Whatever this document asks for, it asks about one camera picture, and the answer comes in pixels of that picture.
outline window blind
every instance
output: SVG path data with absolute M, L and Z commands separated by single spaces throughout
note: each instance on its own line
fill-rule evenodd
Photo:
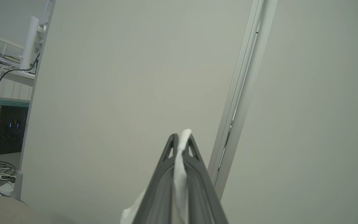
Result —
M 51 11 L 52 4 L 53 0 L 0 0 L 0 36 L 24 45 L 30 17 L 40 18 Z M 3 47 L 0 42 L 0 54 Z M 5 55 L 17 57 L 21 49 L 7 45 Z

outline beige round surface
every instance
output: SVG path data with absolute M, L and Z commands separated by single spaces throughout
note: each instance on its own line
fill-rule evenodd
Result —
M 0 224 L 39 224 L 45 223 L 41 220 L 39 213 L 26 204 L 9 197 L 0 196 Z

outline white cloth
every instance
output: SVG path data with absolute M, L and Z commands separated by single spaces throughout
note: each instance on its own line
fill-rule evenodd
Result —
M 173 169 L 173 186 L 175 188 L 175 207 L 179 213 L 179 219 L 177 221 L 182 224 L 188 223 L 188 214 L 187 214 L 187 174 L 185 171 L 185 166 L 183 164 L 182 152 L 186 148 L 187 140 L 191 134 L 190 129 L 185 129 L 179 137 L 178 143 L 178 152 L 175 158 L 175 167 Z M 145 195 L 145 190 L 140 194 L 140 196 L 135 200 L 135 203 L 132 207 L 127 208 L 122 211 L 120 224 L 132 224 L 135 219 L 135 215 L 138 212 L 140 203 L 143 200 Z

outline white cylinder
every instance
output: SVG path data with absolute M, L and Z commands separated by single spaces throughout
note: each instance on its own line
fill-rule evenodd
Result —
M 29 69 L 31 56 L 34 53 L 34 42 L 37 36 L 38 18 L 31 17 L 29 25 L 27 27 L 26 42 L 24 43 L 24 49 L 21 53 L 20 69 Z

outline floor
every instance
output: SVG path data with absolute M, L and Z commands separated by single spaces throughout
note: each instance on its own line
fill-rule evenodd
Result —
M 0 155 L 0 160 L 11 163 L 16 167 L 16 169 L 18 169 L 20 164 L 20 155 L 21 155 L 20 152 L 4 154 L 4 155 Z M 3 185 L 4 183 L 6 182 L 0 181 L 0 186 Z

